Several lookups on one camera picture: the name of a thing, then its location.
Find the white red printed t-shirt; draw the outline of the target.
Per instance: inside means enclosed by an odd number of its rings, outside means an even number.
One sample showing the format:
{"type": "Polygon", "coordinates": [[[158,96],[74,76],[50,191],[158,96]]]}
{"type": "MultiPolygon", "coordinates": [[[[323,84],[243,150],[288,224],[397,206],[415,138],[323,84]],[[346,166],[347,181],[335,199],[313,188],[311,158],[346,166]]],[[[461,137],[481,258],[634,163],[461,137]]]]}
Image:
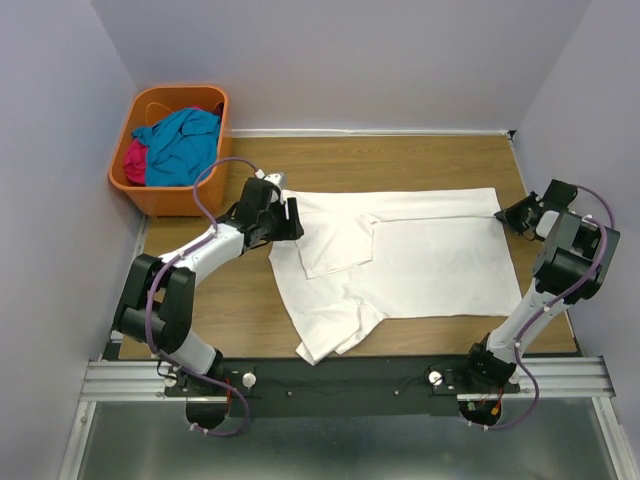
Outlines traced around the white red printed t-shirt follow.
{"type": "Polygon", "coordinates": [[[269,259],[309,364],[386,319],[507,316],[520,302],[492,188],[287,197],[304,233],[269,259]]]}

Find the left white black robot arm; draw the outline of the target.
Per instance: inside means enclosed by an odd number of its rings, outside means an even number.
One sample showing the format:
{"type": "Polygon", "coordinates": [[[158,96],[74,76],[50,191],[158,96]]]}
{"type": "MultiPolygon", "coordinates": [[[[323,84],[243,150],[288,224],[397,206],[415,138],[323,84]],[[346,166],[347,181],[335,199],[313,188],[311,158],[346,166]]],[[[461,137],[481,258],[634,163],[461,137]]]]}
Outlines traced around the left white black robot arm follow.
{"type": "Polygon", "coordinates": [[[223,354],[192,329],[195,291],[202,280],[246,252],[303,236],[297,200],[285,197],[283,185],[281,172],[249,178],[240,200],[205,233],[160,257],[138,255],[115,311],[114,329],[187,375],[219,385],[223,354]]]}

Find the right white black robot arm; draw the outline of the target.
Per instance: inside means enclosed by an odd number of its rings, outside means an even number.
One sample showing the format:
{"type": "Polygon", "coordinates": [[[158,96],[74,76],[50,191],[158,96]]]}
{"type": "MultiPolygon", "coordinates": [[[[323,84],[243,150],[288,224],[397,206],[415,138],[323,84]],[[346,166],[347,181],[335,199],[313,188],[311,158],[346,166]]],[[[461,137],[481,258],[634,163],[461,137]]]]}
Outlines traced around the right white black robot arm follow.
{"type": "Polygon", "coordinates": [[[472,346],[466,372],[474,380],[502,387],[533,340],[552,319],[602,287],[620,240],[610,207],[599,222],[570,209],[579,192],[606,201],[595,191],[553,179],[543,195],[534,192],[494,214],[518,235],[531,233],[542,242],[526,294],[509,317],[472,346]]]}

